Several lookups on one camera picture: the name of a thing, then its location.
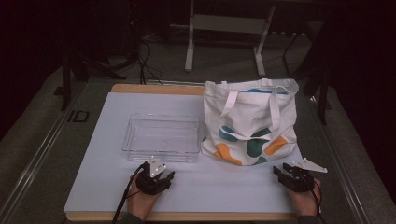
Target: teal pattern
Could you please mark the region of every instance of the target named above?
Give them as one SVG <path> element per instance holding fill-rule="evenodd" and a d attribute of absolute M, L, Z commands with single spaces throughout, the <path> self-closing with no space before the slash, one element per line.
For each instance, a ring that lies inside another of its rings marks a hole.
<path fill-rule="evenodd" d="M 253 165 L 257 165 L 263 162 L 267 162 L 267 159 L 265 159 L 264 157 L 259 157 L 259 159 L 256 161 L 256 163 L 254 163 Z"/>
<path fill-rule="evenodd" d="M 241 91 L 241 92 L 272 93 L 271 91 L 264 91 L 264 90 L 260 90 L 260 89 L 250 89 L 250 90 Z M 288 93 L 285 91 L 279 91 L 279 92 L 277 92 L 277 94 L 287 95 Z"/>
<path fill-rule="evenodd" d="M 227 127 L 225 125 L 222 126 L 221 128 L 224 129 L 226 132 L 235 133 L 231 128 L 229 128 L 229 127 Z M 227 133 L 224 133 L 221 129 L 219 130 L 219 136 L 220 136 L 220 138 L 222 138 L 224 140 L 227 140 L 229 142 L 237 142 L 238 141 L 237 138 L 235 138 L 234 136 L 229 135 Z"/>
<path fill-rule="evenodd" d="M 271 131 L 268 128 L 259 130 L 258 132 L 251 135 L 252 137 L 260 137 L 267 135 Z M 269 140 L 265 139 L 251 139 L 247 141 L 247 154 L 249 157 L 257 158 L 262 154 L 262 145 L 267 143 Z"/>

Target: orange pattern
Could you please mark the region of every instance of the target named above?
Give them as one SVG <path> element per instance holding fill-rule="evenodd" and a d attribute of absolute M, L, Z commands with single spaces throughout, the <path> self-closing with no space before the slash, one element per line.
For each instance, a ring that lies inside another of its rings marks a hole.
<path fill-rule="evenodd" d="M 213 153 L 213 155 L 215 155 L 217 158 L 232 162 L 237 165 L 242 165 L 242 162 L 240 160 L 234 159 L 231 156 L 230 148 L 226 144 L 218 143 L 216 145 L 216 148 L 218 149 L 218 151 Z"/>
<path fill-rule="evenodd" d="M 283 145 L 287 144 L 288 141 L 284 139 L 282 136 L 279 136 L 274 142 L 271 143 L 265 150 L 264 153 L 266 155 L 272 156 L 274 153 L 276 153 L 278 150 L 280 150 Z"/>

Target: table leg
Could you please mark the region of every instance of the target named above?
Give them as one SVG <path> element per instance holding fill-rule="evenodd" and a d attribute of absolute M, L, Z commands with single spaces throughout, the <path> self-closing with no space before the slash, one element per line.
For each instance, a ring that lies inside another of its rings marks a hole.
<path fill-rule="evenodd" d="M 262 62 L 262 46 L 264 45 L 265 38 L 268 35 L 268 30 L 270 28 L 271 20 L 274 16 L 276 6 L 271 6 L 270 11 L 267 15 L 267 19 L 262 27 L 262 37 L 260 39 L 259 45 L 253 48 L 254 58 L 256 59 L 257 71 L 260 77 L 265 76 L 264 64 Z"/>
<path fill-rule="evenodd" d="M 62 52 L 62 82 L 63 82 L 63 97 L 61 110 L 66 110 L 70 103 L 71 91 L 70 91 L 70 65 L 69 65 L 69 54 L 68 49 L 64 49 Z"/>
<path fill-rule="evenodd" d="M 192 71 L 192 60 L 194 56 L 194 0 L 190 0 L 190 25 L 189 25 L 189 46 L 187 48 L 187 57 L 186 57 L 186 72 Z"/>
<path fill-rule="evenodd" d="M 321 81 L 320 81 L 320 96 L 318 103 L 318 115 L 320 120 L 324 125 L 326 125 L 326 104 L 327 104 L 327 90 L 329 89 L 329 77 L 331 70 L 323 72 Z"/>

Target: white tabletop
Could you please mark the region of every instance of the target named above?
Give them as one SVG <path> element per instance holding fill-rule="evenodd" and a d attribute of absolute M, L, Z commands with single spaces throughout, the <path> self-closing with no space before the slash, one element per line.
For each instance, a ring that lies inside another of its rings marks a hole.
<path fill-rule="evenodd" d="M 127 152 L 121 150 L 129 117 L 158 112 L 204 120 L 203 96 L 115 92 L 107 96 L 65 205 L 66 214 L 114 213 L 129 176 L 142 163 L 128 161 Z M 204 136 L 205 125 L 201 127 Z M 272 168 L 301 159 L 295 148 L 285 159 L 254 166 L 236 166 L 202 154 L 197 163 L 168 162 L 167 169 L 176 171 L 175 178 L 152 212 L 293 213 L 290 198 Z"/>

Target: chair leg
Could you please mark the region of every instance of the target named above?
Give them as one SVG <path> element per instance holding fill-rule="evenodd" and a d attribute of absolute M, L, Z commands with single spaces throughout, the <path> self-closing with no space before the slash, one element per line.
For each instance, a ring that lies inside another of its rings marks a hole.
<path fill-rule="evenodd" d="M 70 103 L 71 91 L 70 91 L 70 65 L 69 65 L 69 54 L 66 49 L 62 52 L 62 91 L 63 91 L 63 103 L 61 110 L 66 110 Z"/>
<path fill-rule="evenodd" d="M 294 36 L 294 38 L 290 41 L 290 43 L 288 44 L 288 47 L 283 51 L 283 55 L 282 55 L 282 59 L 283 59 L 283 63 L 285 64 L 285 67 L 286 67 L 286 72 L 288 73 L 288 76 L 290 76 L 290 70 L 289 70 L 289 67 L 288 67 L 288 62 L 287 62 L 287 60 L 286 60 L 286 52 L 290 49 L 290 47 L 291 47 L 291 45 L 294 43 L 294 41 L 297 39 L 297 37 L 300 35 L 300 33 L 299 34 L 296 34 L 295 36 Z"/>
<path fill-rule="evenodd" d="M 320 83 L 320 96 L 319 96 L 319 103 L 318 103 L 318 116 L 322 123 L 326 125 L 325 119 L 325 111 L 326 111 L 326 104 L 327 104 L 327 89 L 329 89 L 329 76 L 330 71 L 324 72 L 321 83 Z"/>

